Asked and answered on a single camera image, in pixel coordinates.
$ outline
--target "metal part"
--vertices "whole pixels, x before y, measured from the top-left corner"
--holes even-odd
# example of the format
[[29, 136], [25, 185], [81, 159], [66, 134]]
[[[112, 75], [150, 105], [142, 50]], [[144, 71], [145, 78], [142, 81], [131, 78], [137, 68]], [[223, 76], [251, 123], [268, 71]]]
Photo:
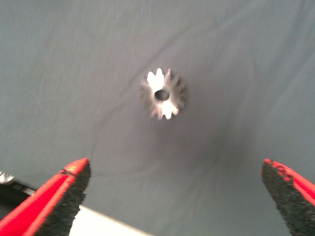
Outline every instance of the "metal part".
[[170, 119], [183, 108], [186, 100], [185, 83], [179, 81], [179, 76], [171, 77], [171, 68], [163, 75], [162, 69], [157, 69], [156, 75], [150, 71], [140, 85], [141, 99], [151, 116], [157, 115], [159, 120], [165, 116]]

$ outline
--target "gray cloth backdrop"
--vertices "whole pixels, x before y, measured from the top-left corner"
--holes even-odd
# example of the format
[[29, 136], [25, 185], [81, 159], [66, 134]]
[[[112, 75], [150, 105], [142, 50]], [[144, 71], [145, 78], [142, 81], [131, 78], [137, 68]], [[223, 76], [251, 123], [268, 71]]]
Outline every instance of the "gray cloth backdrop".
[[[84, 204], [157, 236], [288, 236], [260, 177], [315, 182], [313, 0], [2, 0], [0, 170], [91, 160]], [[138, 88], [171, 67], [173, 119]]]

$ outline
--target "white surface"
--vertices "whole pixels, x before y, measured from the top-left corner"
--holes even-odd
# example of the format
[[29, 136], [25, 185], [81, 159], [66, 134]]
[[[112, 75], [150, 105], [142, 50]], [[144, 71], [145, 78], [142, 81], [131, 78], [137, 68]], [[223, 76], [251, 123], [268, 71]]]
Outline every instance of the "white surface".
[[80, 206], [80, 211], [75, 216], [69, 235], [150, 236], [150, 234], [93, 211], [85, 206]]

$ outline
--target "metal gear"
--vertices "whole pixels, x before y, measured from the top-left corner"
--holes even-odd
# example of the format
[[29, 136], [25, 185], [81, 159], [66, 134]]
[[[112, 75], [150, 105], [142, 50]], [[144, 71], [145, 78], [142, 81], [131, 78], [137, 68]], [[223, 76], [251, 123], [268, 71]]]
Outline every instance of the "metal gear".
[[163, 75], [162, 69], [157, 69], [156, 75], [150, 71], [148, 77], [142, 80], [140, 96], [145, 109], [150, 110], [151, 117], [157, 115], [159, 120], [165, 116], [170, 119], [183, 108], [186, 100], [185, 83], [179, 81], [179, 76], [171, 77], [171, 68]]

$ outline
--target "gear center hole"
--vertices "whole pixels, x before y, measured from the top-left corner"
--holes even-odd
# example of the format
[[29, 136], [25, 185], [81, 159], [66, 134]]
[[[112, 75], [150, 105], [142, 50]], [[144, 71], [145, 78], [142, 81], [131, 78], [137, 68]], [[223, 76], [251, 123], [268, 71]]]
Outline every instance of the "gear center hole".
[[158, 90], [154, 93], [154, 97], [159, 101], [166, 101], [169, 98], [169, 96], [170, 96], [170, 93], [163, 89]]

